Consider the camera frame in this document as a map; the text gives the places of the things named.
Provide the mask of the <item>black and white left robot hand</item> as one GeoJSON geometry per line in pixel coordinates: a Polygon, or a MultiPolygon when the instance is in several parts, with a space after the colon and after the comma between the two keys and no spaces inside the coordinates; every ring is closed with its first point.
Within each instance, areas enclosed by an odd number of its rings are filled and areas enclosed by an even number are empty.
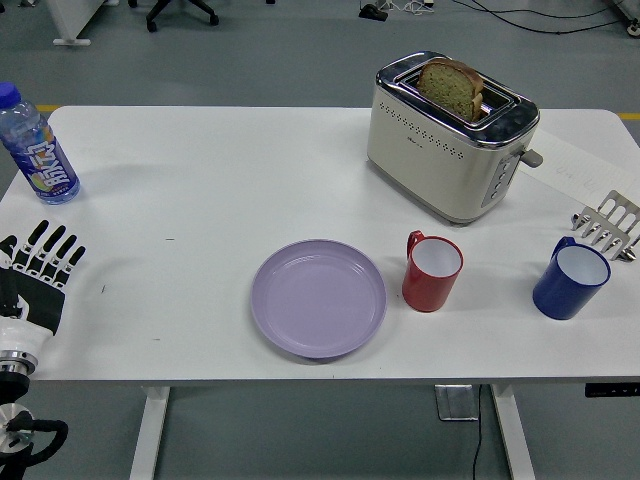
{"type": "Polygon", "coordinates": [[[1,349],[36,357],[56,335],[65,287],[86,252],[64,225],[41,221],[20,241],[1,241],[1,349]]]}

